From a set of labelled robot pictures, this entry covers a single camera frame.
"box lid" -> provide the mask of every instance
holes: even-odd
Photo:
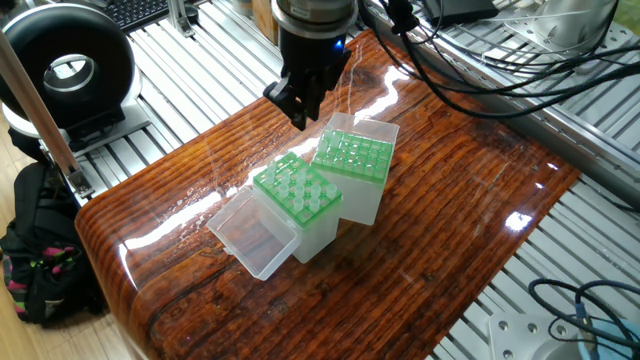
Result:
[[[207,227],[253,277],[267,280],[300,245],[300,235],[245,186]]]

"wire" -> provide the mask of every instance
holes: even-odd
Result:
[[[602,58],[600,60],[608,62],[608,63],[611,63],[611,64],[616,64],[616,65],[620,65],[620,66],[627,66],[627,64],[621,63],[621,62],[615,61],[615,60],[609,60],[609,59],[605,59],[605,58]]]
[[[382,46],[384,51],[387,53],[387,55],[391,58],[391,60],[393,60],[393,62],[395,62],[396,65],[398,65],[399,67],[404,69],[409,75],[413,76],[414,78],[416,78],[418,80],[422,80],[422,77],[420,75],[416,74],[412,69],[407,68],[406,64],[403,64],[395,55],[393,55],[393,53],[387,47],[387,45],[384,42],[384,40],[380,37],[380,34],[377,32],[375,27],[372,27],[371,29],[373,30],[374,35],[378,39],[378,42],[380,43],[380,45]],[[443,61],[445,61],[446,63],[449,64],[449,66],[451,66],[453,69],[455,69],[455,67],[450,62],[448,62],[446,60],[446,58],[444,57],[444,55],[439,51],[438,47],[435,44],[433,44],[433,46],[434,46],[434,49],[436,50],[436,52],[443,59]],[[587,58],[583,58],[583,59],[576,59],[575,61],[577,61],[578,63],[581,64],[581,63],[588,62],[588,61],[591,61],[591,60],[592,60],[592,57],[587,57]],[[570,90],[573,90],[573,89],[579,89],[579,88],[582,87],[582,85],[575,85],[575,86],[571,86],[571,87],[567,87],[567,88],[563,88],[563,89],[550,90],[550,91],[546,91],[546,92],[543,92],[543,93],[514,93],[514,92],[510,92],[511,90],[515,90],[515,89],[524,87],[526,85],[533,84],[536,81],[539,81],[539,80],[544,79],[546,77],[550,77],[550,76],[553,76],[555,74],[561,74],[563,72],[569,71],[570,70],[569,67],[567,67],[566,69],[565,68],[558,68],[558,69],[553,70],[553,71],[548,71],[546,73],[539,74],[539,75],[537,75],[535,77],[532,77],[532,78],[530,78],[528,80],[525,80],[523,82],[510,85],[510,86],[505,86],[505,87],[496,88],[496,89],[487,89],[487,88],[480,88],[480,87],[474,86],[474,85],[472,85],[472,84],[470,84],[470,83],[468,83],[466,81],[461,81],[459,79],[456,79],[456,78],[452,77],[451,75],[447,74],[446,72],[443,72],[437,66],[433,65],[432,63],[430,63],[428,61],[425,61],[425,63],[427,64],[427,66],[429,66],[429,68],[431,70],[437,72],[440,76],[448,79],[449,81],[457,82],[457,83],[460,83],[461,85],[471,87],[473,90],[454,88],[454,87],[450,87],[448,85],[444,85],[444,84],[440,84],[440,83],[434,82],[434,84],[436,84],[436,86],[438,86],[439,88],[444,89],[444,90],[455,91],[455,92],[460,92],[460,93],[465,93],[465,94],[472,94],[472,95],[500,95],[500,96],[516,97],[516,98],[531,98],[531,97],[547,97],[547,96],[562,95],[562,94],[565,94],[567,91],[570,91]],[[456,73],[462,79],[464,79],[464,77],[462,77],[462,75],[457,70],[456,70]]]
[[[614,288],[618,288],[618,289],[622,289],[622,290],[626,290],[626,291],[630,291],[634,294],[640,295],[640,289],[638,289],[637,287],[631,286],[631,285],[627,285],[625,283],[621,283],[619,281],[612,281],[612,280],[596,280],[596,281],[591,281],[589,283],[586,283],[582,286],[580,286],[578,288],[578,291],[576,291],[576,298],[575,298],[575,302],[576,304],[580,304],[582,302],[582,297],[584,296],[585,292],[591,288],[594,287],[599,287],[599,286],[609,286],[609,287],[614,287]]]
[[[613,8],[611,9],[611,12],[610,12],[610,14],[609,14],[609,18],[607,19],[607,21],[609,22],[609,24],[611,24],[611,22],[613,21],[613,17],[614,17],[614,15],[615,15],[615,11],[617,10],[618,3],[619,3],[619,0],[616,0],[616,2],[615,2],[615,4],[614,4]],[[428,4],[426,3],[426,1],[425,1],[425,0],[422,0],[422,6],[423,6],[423,8],[425,9],[425,12],[426,12],[426,11],[429,11],[429,10],[428,10],[428,9],[429,9],[429,6],[428,6]],[[441,13],[443,12],[443,7],[444,7],[444,2],[443,2],[443,0],[440,0],[440,9],[441,9]],[[556,65],[556,64],[561,63],[561,62],[563,62],[563,61],[570,61],[570,60],[572,60],[572,59],[575,59],[575,58],[580,57],[580,56],[584,56],[584,55],[586,55],[586,54],[594,54],[594,53],[595,53],[595,51],[597,50],[597,48],[598,48],[598,47],[602,44],[602,42],[604,41],[604,39],[605,39],[606,35],[607,35],[607,31],[606,31],[606,29],[605,29],[605,31],[603,31],[603,32],[602,32],[602,34],[601,34],[601,36],[600,36],[600,39],[598,39],[598,41],[594,44],[594,46],[592,47],[592,49],[591,49],[590,51],[588,51],[587,53],[583,53],[583,54],[577,55],[577,56],[572,57],[572,58],[569,58],[569,59],[567,59],[567,60],[558,60],[558,61],[554,61],[554,62],[547,62],[547,63],[527,64],[526,66],[528,67],[528,66],[548,66],[548,65]],[[466,49],[466,48],[464,48],[464,47],[462,47],[462,46],[460,46],[460,45],[458,45],[458,44],[455,44],[455,43],[453,43],[453,42],[451,42],[451,41],[449,41],[448,39],[443,38],[443,37],[441,37],[441,38],[440,38],[440,40],[442,40],[442,41],[446,42],[446,43],[447,43],[447,44],[449,44],[450,46],[455,47],[455,48],[456,48],[456,49],[458,49],[459,51],[465,52],[465,53],[467,53],[467,54],[469,54],[469,55],[472,55],[472,56],[476,56],[476,57],[480,57],[480,58],[482,58],[482,60],[481,60],[482,62],[485,62],[485,59],[489,59],[489,60],[491,60],[491,61],[500,62],[500,63],[505,63],[505,64],[511,64],[511,65],[515,65],[515,66],[522,66],[522,65],[523,65],[522,63],[514,63],[514,62],[510,62],[510,61],[502,60],[502,59],[497,59],[497,58],[493,58],[493,57],[487,57],[487,56],[485,56],[485,54],[479,54],[479,53],[476,53],[476,52],[470,51],[469,49]],[[485,65],[486,65],[486,66],[490,66],[490,67],[496,67],[496,66],[494,66],[493,64],[489,64],[489,63],[485,63]]]
[[[425,7],[425,8],[428,7],[428,5],[426,4],[426,2],[424,0],[423,0],[423,7]],[[361,12],[365,12],[365,13],[368,12],[366,10],[366,8],[364,7],[364,5],[360,6],[360,9],[361,9]],[[374,26],[370,26],[370,27],[372,28],[372,30],[374,30],[374,33],[375,33],[375,31],[376,31],[375,25]],[[437,30],[439,30],[440,28],[437,27],[434,30],[433,34],[431,36],[429,36],[426,33],[427,30],[425,29],[425,27],[423,25],[420,25],[420,27],[421,27],[421,30],[423,32],[425,32],[425,37],[426,38],[424,40],[420,41],[420,42],[412,42],[412,44],[419,45],[419,44],[423,44],[423,43],[426,43],[426,42],[431,42],[431,45],[434,48],[437,49],[436,44],[432,40],[433,40],[433,38],[436,37]],[[382,40],[379,38],[379,36],[378,36],[378,39],[381,42],[381,45],[383,46],[383,48],[385,48],[386,46],[384,46],[384,44],[382,44]],[[523,70],[523,68],[539,67],[539,66],[549,67],[549,66],[553,66],[553,65],[562,65],[562,66],[564,66],[565,71],[570,71],[573,68],[577,67],[578,65],[587,62],[587,60],[591,61],[591,60],[596,60],[596,59],[604,59],[606,56],[612,56],[612,55],[616,55],[616,54],[620,54],[620,53],[627,53],[627,52],[634,51],[634,50],[640,50],[640,46],[632,46],[632,47],[624,47],[624,48],[618,48],[618,49],[614,49],[614,50],[609,50],[609,51],[606,51],[606,52],[600,52],[598,54],[590,54],[588,57],[585,57],[585,55],[588,54],[588,53],[584,53],[584,54],[581,54],[581,55],[578,55],[578,56],[574,56],[574,57],[567,58],[567,59],[556,60],[556,61],[553,61],[553,62],[545,62],[545,63],[537,62],[535,64],[525,64],[525,63],[521,63],[521,62],[512,62],[512,61],[506,61],[506,60],[503,60],[503,59],[497,59],[497,58],[493,58],[493,57],[488,57],[488,56],[486,56],[486,54],[476,53],[476,52],[470,51],[470,50],[468,50],[466,48],[463,48],[460,45],[455,44],[455,43],[449,41],[446,38],[439,37],[439,39],[444,41],[445,43],[449,44],[450,46],[452,46],[452,47],[454,47],[454,48],[456,48],[456,49],[458,49],[460,51],[463,51],[463,52],[475,57],[477,60],[483,62],[483,64],[485,66],[488,66],[488,67],[491,67],[491,68],[495,68],[495,69],[499,69],[499,70],[502,70],[502,71],[517,72],[517,73],[523,73],[523,74],[533,74],[533,75],[540,75],[541,72],[539,72],[539,71],[536,71],[536,72],[526,71],[526,70]],[[509,49],[509,50],[514,52],[514,53],[518,51],[518,50],[514,50],[514,49]],[[580,59],[581,57],[584,57],[584,60],[581,61],[580,63],[575,63],[575,61],[577,59]],[[491,60],[491,61],[507,64],[509,66],[515,66],[516,68],[515,69],[510,69],[510,68],[505,68],[505,67],[502,67],[502,66],[498,66],[498,65],[492,64],[491,62],[486,62],[487,59]],[[396,62],[396,64],[398,64],[398,66],[401,66],[401,67],[405,68],[405,70],[408,70],[406,67],[401,65],[401,63],[397,59],[394,59],[394,62]],[[436,71],[439,70],[437,67],[434,68],[433,66],[430,66],[430,68],[432,68],[433,70],[436,70]],[[408,72],[409,72],[409,74],[411,76],[414,76],[414,77],[419,79],[419,76],[415,75],[410,70],[408,70]]]
[[[563,17],[563,16],[571,16],[571,15],[580,15],[587,14],[591,12],[596,12],[598,10],[583,10],[583,11],[572,11],[562,14],[553,14],[553,15],[535,15],[535,16],[525,16],[520,18],[500,18],[500,19],[480,19],[479,21],[487,21],[487,22],[507,22],[507,21],[519,21],[519,20],[535,20],[535,19],[545,19],[545,18],[554,18],[554,17]]]
[[[634,209],[630,206],[627,205],[623,205],[620,204],[619,202],[613,201],[611,200],[608,196],[606,196],[605,194],[603,194],[602,192],[600,192],[600,190],[596,189],[596,191],[598,192],[598,194],[600,194],[600,196],[602,196],[606,201],[609,202],[609,204],[617,207],[618,209],[622,210],[622,211],[628,211],[634,214],[640,214],[640,210]]]
[[[597,346],[601,346],[601,347],[604,347],[604,348],[607,348],[607,349],[609,349],[609,350],[613,351],[614,353],[616,353],[616,354],[620,355],[623,359],[633,360],[629,355],[627,355],[627,354],[623,353],[622,351],[620,351],[620,350],[618,350],[618,349],[616,349],[616,348],[614,348],[613,346],[610,346],[610,345],[608,345],[608,344],[603,344],[603,343],[601,343],[601,342],[594,341],[594,340],[589,340],[589,339],[562,339],[562,338],[557,337],[557,336],[553,333],[553,325],[555,325],[559,320],[561,320],[561,319],[560,319],[559,317],[556,317],[556,318],[551,322],[551,324],[549,324],[549,327],[547,328],[547,332],[549,333],[549,336],[551,336],[551,338],[552,338],[552,339],[554,339],[554,340],[556,340],[556,341],[561,341],[561,342],[571,342],[571,343],[572,343],[572,342],[577,342],[577,343],[580,343],[580,342],[581,342],[581,343],[596,344]]]
[[[425,30],[424,26],[422,24],[420,24],[420,29],[424,32],[424,34],[427,36],[426,39],[422,40],[421,42],[417,42],[414,43],[416,45],[420,45],[420,44],[424,44],[425,42],[429,42],[429,41],[433,41],[433,39],[436,37],[436,34],[438,34],[438,31],[440,31],[440,28],[442,26],[442,18],[444,17],[444,6],[440,6],[440,16],[438,17],[438,24],[436,25],[436,28],[433,30],[433,33],[431,34],[431,36],[429,36],[429,34],[427,34],[427,31]]]
[[[616,343],[618,345],[622,345],[628,348],[631,348],[634,351],[638,351],[640,350],[640,343],[637,343],[635,341],[633,341],[633,338],[631,337],[631,334],[629,332],[629,329],[626,328],[626,326],[624,326],[622,324],[622,321],[620,321],[620,319],[613,313],[613,311],[611,311],[611,309],[609,309],[607,306],[605,306],[600,300],[596,299],[595,297],[589,295],[589,294],[583,294],[584,298],[586,298],[587,300],[589,300],[590,302],[592,302],[594,305],[596,305],[600,310],[602,310],[605,314],[607,314],[607,316],[609,318],[611,318],[611,320],[613,320],[616,325],[618,326],[618,329],[620,329],[620,331],[622,332],[624,339],[619,337],[619,336],[614,336],[606,331],[602,331],[600,329],[596,329],[592,326],[587,326],[585,324],[583,324],[582,322],[573,319],[571,316],[564,314],[563,312],[561,312],[560,310],[556,309],[555,307],[553,307],[551,304],[549,304],[548,302],[544,301],[540,295],[538,295],[538,293],[536,292],[536,287],[539,285],[552,285],[552,286],[557,286],[563,289],[567,289],[573,292],[577,292],[578,288],[572,285],[568,285],[565,284],[561,281],[557,281],[557,280],[551,280],[551,279],[537,279],[532,281],[529,284],[529,294],[531,294],[531,297],[533,297],[533,299],[540,304],[540,306],[542,306],[543,308],[545,308],[547,311],[549,311],[552,315],[559,317],[560,319],[570,323],[571,325],[576,326],[577,328],[584,330],[586,332],[589,332],[595,336],[599,336],[605,340],[608,340],[612,343]]]
[[[422,0],[423,2],[423,6],[425,7],[425,9],[428,8],[426,1]],[[383,7],[388,10],[389,6],[382,2]],[[533,76],[531,79],[527,80],[527,81],[523,81],[521,83],[518,84],[514,84],[511,86],[506,86],[506,87],[501,87],[501,88],[496,88],[496,89],[488,89],[488,88],[482,88],[482,87],[478,87],[478,86],[474,86],[471,85],[470,83],[468,83],[466,81],[466,79],[460,74],[459,71],[457,71],[457,69],[455,69],[454,65],[451,64],[446,57],[439,51],[439,49],[437,48],[437,46],[435,46],[435,43],[433,42],[433,39],[436,35],[436,32],[434,31],[434,33],[431,34],[431,36],[428,36],[428,34],[425,33],[425,35],[427,36],[427,41],[431,42],[432,46],[434,46],[434,49],[436,50],[436,52],[438,53],[438,55],[443,59],[443,61],[448,64],[453,70],[454,72],[459,76],[460,79],[456,79],[455,77],[450,76],[449,74],[446,74],[445,72],[441,71],[440,69],[438,69],[438,67],[434,66],[433,64],[431,64],[428,61],[424,61],[427,66],[429,66],[430,68],[434,69],[436,72],[438,72],[440,75],[443,75],[444,77],[446,77],[447,79],[449,79],[450,81],[454,81],[458,84],[461,84],[464,88],[456,88],[456,87],[451,87],[448,85],[444,85],[444,84],[440,84],[438,82],[433,81],[429,75],[426,74],[426,72],[424,71],[424,69],[422,68],[422,66],[420,65],[420,61],[418,60],[418,57],[413,49],[413,46],[415,46],[414,43],[412,43],[409,39],[406,33],[401,33],[400,36],[402,38],[402,42],[403,45],[406,47],[407,53],[409,54],[409,57],[411,59],[411,62],[413,63],[415,69],[417,70],[418,74],[416,74],[415,72],[413,72],[411,69],[408,69],[406,67],[405,64],[403,64],[401,61],[399,61],[392,53],[391,51],[388,49],[388,47],[386,46],[386,44],[384,43],[384,41],[382,40],[382,38],[380,37],[379,33],[377,32],[377,29],[375,29],[375,26],[372,27],[372,30],[374,31],[374,34],[376,35],[376,38],[378,39],[378,41],[380,42],[381,46],[383,47],[383,49],[385,50],[385,52],[387,52],[387,54],[389,54],[389,56],[392,58],[392,60],[401,68],[403,68],[405,71],[407,71],[411,76],[414,76],[418,79],[423,80],[424,82],[427,83],[427,85],[432,89],[432,91],[434,92],[434,94],[436,94],[436,96],[438,96],[445,104],[447,104],[448,106],[454,108],[457,111],[460,111],[462,113],[465,113],[469,116],[474,116],[474,117],[478,117],[478,118],[484,118],[484,119],[512,119],[512,118],[516,118],[516,117],[520,117],[520,116],[524,116],[524,115],[528,115],[531,114],[533,112],[542,110],[548,106],[552,106],[555,105],[557,103],[560,103],[562,101],[565,101],[567,99],[569,99],[572,96],[575,96],[576,94],[579,94],[581,92],[584,92],[588,89],[591,89],[595,86],[598,86],[602,83],[605,82],[609,82],[609,81],[613,81],[613,80],[618,80],[630,75],[635,75],[640,73],[640,62],[637,63],[633,63],[631,65],[626,65],[623,66],[619,69],[615,69],[612,70],[611,72],[604,74],[602,76],[599,76],[595,79],[592,79],[590,81],[587,81],[583,84],[579,84],[579,85],[575,85],[569,88],[563,88],[563,89],[558,89],[558,90],[553,90],[553,91],[547,91],[544,93],[514,93],[511,92],[511,90],[514,89],[518,89],[520,87],[526,86],[528,84],[532,84],[535,81],[544,79],[546,77],[552,76],[554,74],[560,74],[560,73],[564,73],[564,72],[568,72],[571,71],[572,69],[574,69],[575,67],[579,66],[580,64],[583,64],[587,61],[591,61],[593,59],[596,58],[602,58],[604,56],[609,56],[611,55],[609,52],[602,52],[600,54],[594,54],[595,52],[595,47],[590,51],[590,53],[587,53],[586,55],[582,55],[579,57],[574,57],[574,58],[570,58],[570,59],[566,59],[563,61],[556,61],[553,62],[551,64],[553,65],[558,65],[553,69],[545,69],[543,71],[537,72],[535,76]],[[596,45],[599,46],[599,43],[601,43],[603,37],[601,36],[601,38],[598,40],[598,42],[596,43]],[[448,91],[456,91],[456,92],[461,92],[461,93],[467,93],[467,94],[473,94],[473,95],[490,95],[490,94],[495,94],[495,95],[500,95],[500,96],[509,96],[509,97],[519,97],[519,98],[532,98],[532,97],[549,97],[549,96],[555,96],[555,98],[541,102],[535,106],[532,106],[528,109],[522,110],[522,111],[517,111],[517,112],[512,112],[512,113],[483,113],[483,112],[477,112],[477,111],[473,111],[467,108],[464,108],[461,105],[458,105],[456,103],[454,103],[453,101],[451,101],[441,90],[448,90]]]
[[[469,32],[469,34],[481,39],[483,42],[490,43],[487,40],[485,40],[484,38],[478,37],[476,34],[473,34],[472,32]],[[448,45],[456,48],[457,50],[460,50],[460,51],[462,51],[462,52],[464,52],[464,53],[466,53],[468,55],[471,55],[471,56],[476,57],[476,58],[484,59],[484,60],[481,60],[483,62],[486,62],[486,60],[490,60],[490,61],[494,61],[494,62],[498,62],[498,63],[504,63],[504,64],[513,65],[513,66],[525,66],[525,67],[540,67],[540,66],[558,65],[558,64],[561,64],[561,63],[564,63],[564,62],[570,62],[570,61],[572,61],[572,60],[574,60],[576,58],[580,58],[582,56],[588,55],[588,54],[594,52],[594,48],[597,49],[597,47],[594,47],[594,48],[590,49],[589,51],[586,51],[584,53],[575,55],[573,57],[569,57],[569,58],[566,58],[566,59],[559,59],[559,60],[552,61],[552,62],[538,62],[538,63],[535,63],[535,64],[524,64],[524,63],[513,62],[513,61],[508,61],[508,60],[499,59],[499,58],[494,58],[494,57],[491,57],[491,56],[487,56],[486,54],[481,54],[481,53],[478,53],[478,52],[474,52],[474,51],[469,50],[469,49],[467,49],[467,48],[465,48],[465,47],[463,47],[463,46],[461,46],[459,44],[456,44],[456,43],[454,43],[454,42],[452,42],[452,41],[450,41],[450,40],[448,40],[447,38],[444,38],[444,37],[439,37],[439,39],[444,41]],[[545,54],[544,52],[526,51],[526,50],[513,49],[513,48],[509,48],[509,47],[503,47],[503,48],[508,50],[508,51],[510,51],[512,54],[514,54],[514,53],[530,53],[530,54],[533,54],[533,55],[544,55]],[[620,47],[620,48],[614,49],[614,50],[618,50],[618,51],[615,52],[615,54],[627,53],[627,52],[630,52],[630,51],[640,50],[640,47],[638,47],[638,46],[628,46],[628,47]],[[599,54],[611,54],[611,55],[613,55],[614,53],[601,52]]]
[[[485,113],[485,112],[478,112],[478,111],[473,111],[470,109],[467,109],[465,107],[462,107],[456,103],[454,103],[453,101],[451,101],[446,95],[444,95],[439,87],[438,84],[435,83],[433,80],[431,80],[431,78],[429,77],[429,75],[427,75],[424,72],[424,69],[422,68],[422,66],[419,63],[418,58],[416,57],[416,54],[413,50],[413,48],[411,47],[411,42],[409,41],[407,34],[400,34],[400,36],[402,37],[402,42],[405,45],[405,47],[407,48],[407,53],[409,54],[409,58],[411,58],[411,61],[414,63],[414,66],[416,67],[416,69],[418,70],[418,73],[420,74],[420,76],[422,77],[422,80],[424,82],[427,83],[427,85],[431,88],[431,91],[433,91],[433,93],[440,98],[440,100],[442,100],[442,102],[444,102],[446,105],[448,105],[449,107],[463,113],[469,116],[473,116],[473,117],[477,117],[480,119],[494,119],[494,120],[506,120],[506,119],[513,119],[513,118],[517,118],[517,117],[521,117],[521,116],[525,116],[525,115],[529,115],[532,114],[536,111],[542,110],[544,108],[547,108],[549,106],[558,104],[562,101],[565,101],[579,93],[582,93],[584,91],[587,91],[591,88],[594,88],[602,83],[608,82],[608,81],[613,81],[613,80],[617,80],[617,79],[621,79],[630,75],[635,75],[635,74],[640,74],[640,64],[636,64],[636,67],[633,70],[628,70],[627,68],[621,68],[621,69],[616,69],[611,71],[610,73],[607,73],[597,79],[594,79],[592,81],[589,81],[588,83],[584,83],[581,85],[578,85],[576,88],[574,88],[573,90],[567,91],[566,93],[557,96],[556,98],[552,99],[552,100],[548,100],[545,102],[542,102],[538,105],[532,106],[528,109],[525,110],[521,110],[521,111],[516,111],[516,112],[511,112],[511,113]]]

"clear plastic box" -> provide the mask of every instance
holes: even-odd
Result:
[[[340,217],[375,222],[400,127],[335,113],[311,161],[343,194]]]
[[[338,188],[289,153],[270,162],[207,227],[251,275],[266,280],[289,255],[306,263],[331,243],[341,206]]]

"glossy wooden tabletop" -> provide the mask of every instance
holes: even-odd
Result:
[[[349,47],[306,131],[260,99],[82,208],[111,310],[151,358],[423,359],[576,180],[532,140],[452,112],[371,33]],[[206,222],[273,156],[309,160],[335,111],[400,125],[376,223],[342,220],[307,264],[254,279]]]

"open lid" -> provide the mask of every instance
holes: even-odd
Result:
[[[361,118],[345,113],[334,113],[325,129],[343,131],[364,136],[369,139],[388,142],[395,145],[400,126],[392,123]]]
[[[207,227],[253,277],[267,280],[300,245],[300,236],[245,186]]]

